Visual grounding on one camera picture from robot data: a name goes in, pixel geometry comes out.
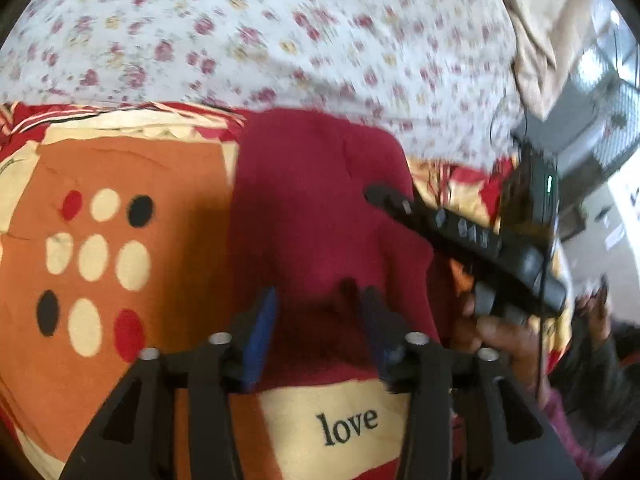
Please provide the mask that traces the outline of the person's right hand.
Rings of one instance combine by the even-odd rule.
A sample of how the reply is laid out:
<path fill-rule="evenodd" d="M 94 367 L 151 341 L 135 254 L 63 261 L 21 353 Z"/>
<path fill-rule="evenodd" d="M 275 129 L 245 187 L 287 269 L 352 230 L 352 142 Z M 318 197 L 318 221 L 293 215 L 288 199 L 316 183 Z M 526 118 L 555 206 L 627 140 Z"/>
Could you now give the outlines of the person's right hand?
<path fill-rule="evenodd" d="M 549 401 L 550 386 L 539 333 L 494 316 L 477 316 L 472 292 L 462 292 L 459 304 L 461 310 L 454 324 L 451 347 L 468 353 L 477 352 L 481 346 L 506 352 L 510 356 L 514 377 L 528 393 L 536 396 L 539 406 L 544 408 Z"/>

